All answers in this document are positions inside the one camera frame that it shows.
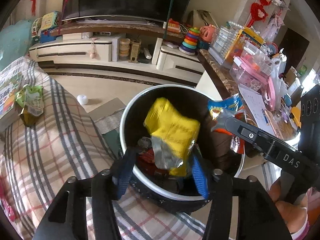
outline floor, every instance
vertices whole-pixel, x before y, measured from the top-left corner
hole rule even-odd
[[[135,95],[154,85],[176,84],[157,78],[101,70],[45,69],[45,71],[73,96],[86,95],[89,103],[83,107],[87,112],[114,98],[119,98],[127,105]]]
[[[119,98],[125,105],[138,93],[151,87],[150,85],[81,76],[50,75],[73,96],[86,95],[89,103],[84,107],[87,112],[98,106]]]

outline green snack bag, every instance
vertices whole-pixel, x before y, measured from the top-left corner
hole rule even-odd
[[[22,108],[19,116],[27,127],[34,125],[43,113],[42,89],[42,86],[25,85],[16,93],[16,102]]]

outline black trash bin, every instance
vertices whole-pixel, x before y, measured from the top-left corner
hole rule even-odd
[[[208,126],[208,101],[209,96],[187,86],[182,85],[158,85],[148,88],[136,95],[127,105],[120,122],[120,143],[122,151],[125,152],[127,146],[135,147],[137,141],[143,137],[150,137],[143,122],[147,113],[157,98],[167,98],[171,104],[188,118],[196,119],[200,122],[200,131],[197,143],[205,159],[210,159],[214,168],[220,168],[228,174],[237,177],[242,169],[244,155],[228,151],[224,156],[223,166],[214,161],[212,156],[217,152],[213,149],[212,132]],[[205,200],[195,190],[193,180],[189,180],[190,190],[180,194],[165,190],[152,182],[149,176],[144,174],[136,165],[130,184],[142,194],[143,197],[150,198],[165,210],[176,213],[191,213],[203,207],[210,201]]]

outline pen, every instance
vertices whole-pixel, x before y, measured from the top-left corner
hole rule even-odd
[[[262,113],[263,113],[263,116],[264,116],[264,119],[266,120],[267,125],[269,125],[269,122],[268,122],[266,113],[263,111],[263,109],[262,109],[261,111],[262,111]]]

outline green string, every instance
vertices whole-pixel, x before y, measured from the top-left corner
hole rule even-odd
[[[163,39],[165,40],[165,37],[167,36],[167,30],[168,30],[168,22],[170,19],[170,14],[171,14],[171,10],[172,10],[172,5],[173,5],[173,0],[170,0],[170,6],[169,6],[169,11],[168,11],[168,16],[167,16],[167,24],[165,26],[164,29],[164,34],[163,34]]]

